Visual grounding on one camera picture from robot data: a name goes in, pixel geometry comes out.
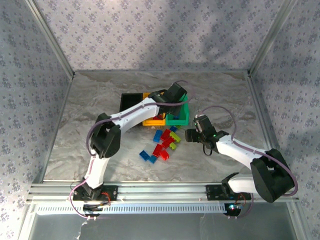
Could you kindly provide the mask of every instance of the blue block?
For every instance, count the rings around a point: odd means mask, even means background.
[[[176,132],[178,130],[178,128],[176,127],[176,126],[172,126],[172,127],[170,127],[170,131],[172,131],[172,132]]]
[[[157,161],[157,159],[158,159],[158,158],[157,158],[155,155],[152,155],[152,156],[149,158],[149,161],[154,164],[154,163]]]
[[[179,120],[179,118],[180,118],[180,113],[179,113],[178,116],[173,116],[173,119],[174,119],[174,120]]]
[[[145,150],[143,150],[142,152],[139,153],[139,155],[142,157],[143,160],[147,161],[150,156],[148,155],[148,153],[146,153]]]
[[[161,130],[157,130],[155,132],[155,135],[153,137],[153,141],[156,142],[156,143],[160,143],[160,137],[162,135],[162,131]]]

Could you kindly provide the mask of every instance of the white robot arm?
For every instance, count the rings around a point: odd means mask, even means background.
[[[273,203],[295,186],[293,178],[284,169],[284,167],[287,169],[289,167],[278,150],[273,148],[266,151],[254,148],[232,139],[232,136],[225,131],[216,132],[206,115],[196,115],[193,121],[196,129],[185,131],[187,142],[202,143],[205,154],[205,148],[207,148],[210,150],[209,156],[213,151],[229,156],[248,167],[252,172],[252,174],[236,172],[222,180],[223,194],[226,197],[238,193],[252,193],[259,194],[265,201]],[[270,157],[280,165],[270,161]]]
[[[152,98],[147,97],[137,105],[134,105],[117,114],[112,114],[110,117],[111,118],[120,117],[121,115],[125,115],[126,113],[129,113],[130,111],[138,108],[139,106],[144,106],[149,103],[156,103],[156,101],[153,100]],[[139,110],[134,111],[132,114],[129,114],[128,116],[125,116],[118,120],[114,120],[112,122],[114,123],[114,125],[119,126],[121,135],[123,135],[127,130],[141,123],[142,121],[157,116],[159,114],[159,109],[160,107],[157,105],[148,105],[145,107],[141,107]],[[89,168],[84,178],[86,179],[86,183],[90,188],[96,189],[99,186],[101,186],[104,182],[104,174],[107,168],[107,164],[110,160],[110,157],[100,158],[96,154],[97,152],[95,150],[91,150],[91,151],[92,151],[92,154],[94,154],[94,156],[91,156]]]
[[[180,111],[180,99],[187,94],[176,82],[168,90],[152,92],[140,103],[110,116],[102,113],[89,131],[91,159],[84,176],[85,183],[76,189],[83,200],[99,198],[110,158],[120,148],[121,136],[130,128],[142,121],[159,114],[177,115]]]

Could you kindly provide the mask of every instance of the red block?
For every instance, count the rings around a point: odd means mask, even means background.
[[[162,141],[165,141],[166,139],[168,139],[168,138],[170,137],[170,133],[171,133],[171,131],[170,131],[169,129],[166,129],[166,130],[162,133],[160,139],[161,139]]]
[[[155,157],[159,157],[159,154],[162,150],[162,145],[161,144],[157,144],[152,155],[154,155]]]
[[[163,149],[161,152],[160,152],[160,156],[162,157],[163,160],[167,160],[169,158],[169,154],[167,153],[167,151],[165,149]]]
[[[162,143],[162,147],[164,147],[165,149],[167,149],[169,147],[169,145],[171,143],[174,143],[175,140],[170,136],[169,138],[167,138],[163,143]]]
[[[152,119],[153,120],[163,120],[164,116],[162,114],[159,114],[158,116],[154,116]]]

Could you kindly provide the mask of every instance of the red wire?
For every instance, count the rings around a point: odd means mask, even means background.
[[[244,204],[243,204],[243,207],[246,205],[246,198],[245,198],[245,196],[242,194],[242,193],[239,193],[239,195],[238,195],[238,199],[235,201],[235,203],[234,204],[236,204],[238,201],[239,201],[239,198],[240,198],[240,196],[244,199]]]
[[[101,194],[107,196],[108,203],[110,204],[110,196],[109,196],[109,194],[107,192],[102,192]]]

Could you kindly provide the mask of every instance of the table surface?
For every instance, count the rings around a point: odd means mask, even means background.
[[[264,148],[263,135],[256,118],[247,82],[242,73],[147,73],[147,72],[81,72],[76,73],[67,97],[44,180],[81,180],[90,156],[85,139],[89,128],[101,113],[119,112],[122,93],[145,93],[168,89],[177,80],[192,84],[195,98],[189,103],[189,126],[176,133],[181,142],[170,151],[167,161],[155,164],[139,156],[142,150],[152,154],[156,129],[167,127],[135,126],[121,136],[121,147],[105,171],[105,181],[220,182],[234,172],[249,169],[230,157],[213,153],[206,156],[201,144],[184,139],[185,129],[192,128],[196,113],[210,105],[221,105],[235,115],[235,138],[257,148]],[[183,87],[190,93],[190,87]],[[206,114],[217,130],[232,133],[233,122],[222,109]]]

